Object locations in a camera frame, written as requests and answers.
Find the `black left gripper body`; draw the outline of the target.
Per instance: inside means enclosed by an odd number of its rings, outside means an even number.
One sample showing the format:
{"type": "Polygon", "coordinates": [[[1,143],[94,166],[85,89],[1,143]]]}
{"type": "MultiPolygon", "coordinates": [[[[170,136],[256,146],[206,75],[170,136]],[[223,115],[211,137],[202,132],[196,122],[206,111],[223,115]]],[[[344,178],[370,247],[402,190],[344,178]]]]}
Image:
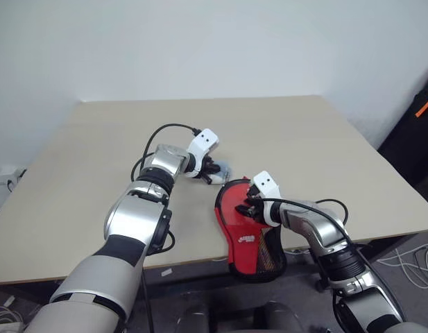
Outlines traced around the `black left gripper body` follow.
{"type": "Polygon", "coordinates": [[[208,155],[206,155],[202,160],[202,165],[198,177],[203,179],[203,176],[206,175],[214,175],[216,173],[212,173],[212,164],[216,164],[216,162],[208,155]]]}

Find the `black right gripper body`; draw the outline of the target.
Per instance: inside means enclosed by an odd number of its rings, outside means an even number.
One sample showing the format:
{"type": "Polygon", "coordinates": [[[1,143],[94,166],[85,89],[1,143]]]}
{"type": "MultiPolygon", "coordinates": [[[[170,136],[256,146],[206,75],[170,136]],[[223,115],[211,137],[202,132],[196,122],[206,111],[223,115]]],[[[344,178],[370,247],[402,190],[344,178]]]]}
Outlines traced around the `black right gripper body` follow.
{"type": "Polygon", "coordinates": [[[257,187],[250,187],[246,193],[246,203],[250,207],[250,217],[258,223],[264,223],[264,201],[257,187]]]}

